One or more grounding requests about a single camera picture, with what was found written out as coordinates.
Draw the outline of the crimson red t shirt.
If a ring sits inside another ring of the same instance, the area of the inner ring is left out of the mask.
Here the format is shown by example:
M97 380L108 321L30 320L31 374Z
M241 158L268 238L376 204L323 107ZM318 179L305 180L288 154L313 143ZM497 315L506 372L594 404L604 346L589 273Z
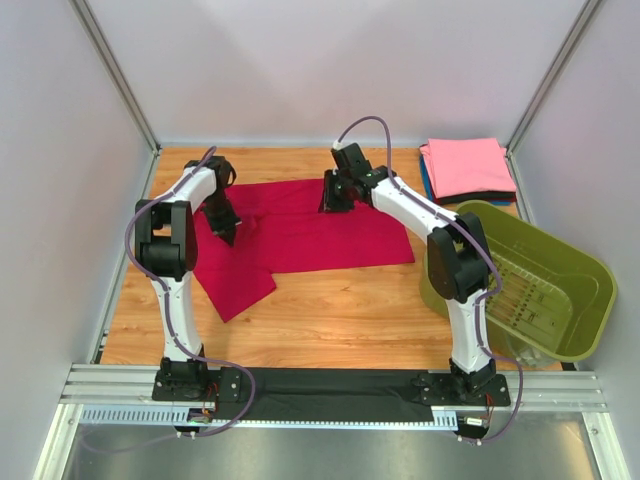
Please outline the crimson red t shirt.
M322 213L320 179L234 185L227 194L241 219L235 241L194 217L195 277L223 322L270 295L276 274L412 263L401 223L367 205Z

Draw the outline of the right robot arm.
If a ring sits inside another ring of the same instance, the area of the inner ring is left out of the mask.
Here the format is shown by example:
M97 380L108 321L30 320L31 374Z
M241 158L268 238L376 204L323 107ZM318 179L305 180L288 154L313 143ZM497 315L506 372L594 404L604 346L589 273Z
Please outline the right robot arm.
M485 313L493 264L479 218L434 204L387 166L374 168L356 143L336 141L331 155L335 167L324 173L320 211L346 213L366 204L423 241L429 282L445 300L453 341L450 372L439 388L460 402L483 398L496 360L487 345Z

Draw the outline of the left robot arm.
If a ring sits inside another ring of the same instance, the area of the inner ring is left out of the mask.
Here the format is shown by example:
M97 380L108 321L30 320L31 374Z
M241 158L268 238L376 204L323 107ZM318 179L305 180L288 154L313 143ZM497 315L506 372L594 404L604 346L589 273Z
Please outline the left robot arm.
M198 259L194 214L202 210L215 237L231 246L241 219L226 189L237 174L213 148L188 162L165 193L142 199L126 228L127 255L151 280L164 330L164 351L154 380L156 401L215 402L216 377L205 360L193 303L193 271Z

